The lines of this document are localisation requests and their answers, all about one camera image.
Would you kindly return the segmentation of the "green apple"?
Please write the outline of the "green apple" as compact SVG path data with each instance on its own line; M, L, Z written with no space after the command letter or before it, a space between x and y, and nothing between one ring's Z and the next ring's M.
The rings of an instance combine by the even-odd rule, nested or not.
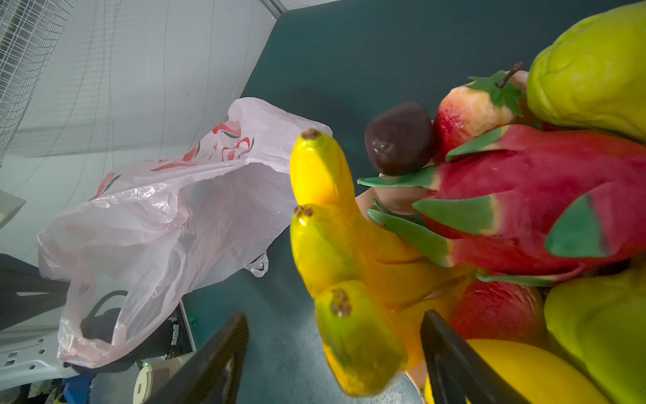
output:
M645 402L644 267L560 284L544 314L562 350L613 402Z

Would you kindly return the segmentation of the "yellow banana bunch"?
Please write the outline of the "yellow banana bunch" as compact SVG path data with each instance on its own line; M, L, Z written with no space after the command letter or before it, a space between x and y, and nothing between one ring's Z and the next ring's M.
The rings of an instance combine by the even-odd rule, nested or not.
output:
M315 303L327 363L346 395L376 396L422 363L425 313L450 319L475 267L434 264L368 220L343 150L321 131L299 136L290 181L292 254Z

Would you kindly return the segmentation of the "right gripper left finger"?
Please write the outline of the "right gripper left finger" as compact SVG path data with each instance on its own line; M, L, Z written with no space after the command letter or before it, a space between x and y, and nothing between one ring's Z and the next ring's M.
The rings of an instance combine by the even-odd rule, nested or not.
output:
M147 401L236 404L249 340L247 316L239 312Z

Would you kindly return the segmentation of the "yellow lemon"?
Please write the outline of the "yellow lemon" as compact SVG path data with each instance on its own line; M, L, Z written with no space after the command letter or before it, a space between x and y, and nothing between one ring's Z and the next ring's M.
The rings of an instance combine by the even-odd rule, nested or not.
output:
M469 339L469 346L510 387L531 403L609 403L573 365L546 349L497 339Z

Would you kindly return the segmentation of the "pink plastic bag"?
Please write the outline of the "pink plastic bag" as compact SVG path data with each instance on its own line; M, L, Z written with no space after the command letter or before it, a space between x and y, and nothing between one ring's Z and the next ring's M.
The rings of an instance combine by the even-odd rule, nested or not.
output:
M267 101L235 100L225 122L181 158L117 168L94 195L39 232L39 269L125 307L140 331L168 318L183 296L245 269L268 269L267 250L296 206L290 156L309 129L331 128Z

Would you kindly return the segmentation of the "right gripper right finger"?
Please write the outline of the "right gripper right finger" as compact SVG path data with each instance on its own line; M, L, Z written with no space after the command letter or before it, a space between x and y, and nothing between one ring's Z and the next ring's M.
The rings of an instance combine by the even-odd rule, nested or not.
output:
M434 310L422 320L421 341L436 403L518 404L514 390Z

